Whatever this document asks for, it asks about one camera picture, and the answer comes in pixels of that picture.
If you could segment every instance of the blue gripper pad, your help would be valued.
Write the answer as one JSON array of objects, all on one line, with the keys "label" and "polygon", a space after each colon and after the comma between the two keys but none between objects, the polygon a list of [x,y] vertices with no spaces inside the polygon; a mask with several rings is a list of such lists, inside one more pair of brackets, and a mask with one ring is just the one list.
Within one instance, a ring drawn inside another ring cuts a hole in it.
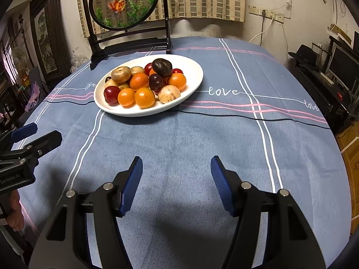
[{"label": "blue gripper pad", "polygon": [[23,140],[24,138],[29,137],[30,135],[34,135],[35,133],[37,133],[36,123],[30,123],[26,126],[23,126],[21,128],[14,130],[11,133],[10,141],[12,143],[17,143],[17,142]]},{"label": "blue gripper pad", "polygon": [[241,183],[240,178],[236,172],[226,170],[218,156],[214,156],[211,160],[211,174],[224,209],[234,217],[236,214],[234,201],[238,185]]},{"label": "blue gripper pad", "polygon": [[131,209],[132,202],[135,198],[137,187],[142,177],[143,164],[142,159],[138,158],[131,174],[126,182],[122,192],[120,213],[124,216],[127,211]]}]

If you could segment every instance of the blue tablecloth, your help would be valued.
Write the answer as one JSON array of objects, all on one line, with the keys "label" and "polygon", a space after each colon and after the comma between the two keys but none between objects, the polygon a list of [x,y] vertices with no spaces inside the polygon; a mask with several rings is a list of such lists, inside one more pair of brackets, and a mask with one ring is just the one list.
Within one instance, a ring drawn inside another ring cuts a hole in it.
[{"label": "blue tablecloth", "polygon": [[[236,219],[224,210],[211,177],[210,160],[219,155],[261,190],[287,188],[329,265],[349,239],[349,183],[334,136],[299,82],[254,44],[178,38],[173,54],[204,70],[197,92],[175,110],[148,117],[99,110],[93,102],[98,80],[150,54],[111,57],[93,71],[83,65],[30,116],[38,133],[15,149],[55,129],[63,142],[40,160],[36,182],[20,189],[28,238],[36,240],[64,191],[93,191],[140,156],[144,170],[132,209],[118,220],[133,267],[220,268]],[[263,214],[254,265],[263,260],[266,222]],[[88,229],[93,263],[100,265],[92,220]]]}]

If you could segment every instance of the round decorative screen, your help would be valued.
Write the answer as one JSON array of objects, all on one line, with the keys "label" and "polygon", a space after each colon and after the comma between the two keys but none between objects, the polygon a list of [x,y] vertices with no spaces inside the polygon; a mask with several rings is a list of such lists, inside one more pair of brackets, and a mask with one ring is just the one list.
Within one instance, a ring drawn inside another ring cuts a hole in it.
[{"label": "round decorative screen", "polygon": [[158,0],[89,0],[89,10],[101,27],[121,31],[145,21]]}]

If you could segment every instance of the human hand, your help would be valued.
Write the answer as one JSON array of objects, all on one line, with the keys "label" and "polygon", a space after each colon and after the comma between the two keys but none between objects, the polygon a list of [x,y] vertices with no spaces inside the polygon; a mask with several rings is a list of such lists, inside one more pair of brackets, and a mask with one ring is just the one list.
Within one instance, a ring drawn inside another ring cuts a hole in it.
[{"label": "human hand", "polygon": [[20,205],[20,195],[17,190],[11,191],[10,193],[10,206],[12,208],[12,212],[6,218],[8,225],[13,228],[15,232],[20,231],[24,228],[24,216],[21,212]]}]

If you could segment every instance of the pile of fruit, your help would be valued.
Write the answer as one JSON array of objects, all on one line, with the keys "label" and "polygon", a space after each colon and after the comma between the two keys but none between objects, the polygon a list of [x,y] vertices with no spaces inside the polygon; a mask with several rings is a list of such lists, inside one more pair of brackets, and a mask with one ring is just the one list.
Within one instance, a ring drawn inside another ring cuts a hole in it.
[{"label": "pile of fruit", "polygon": [[187,84],[180,69],[173,69],[170,61],[155,59],[142,67],[118,67],[105,80],[103,95],[106,102],[115,106],[141,108],[152,107],[156,97],[161,103],[168,103],[181,96]]}]

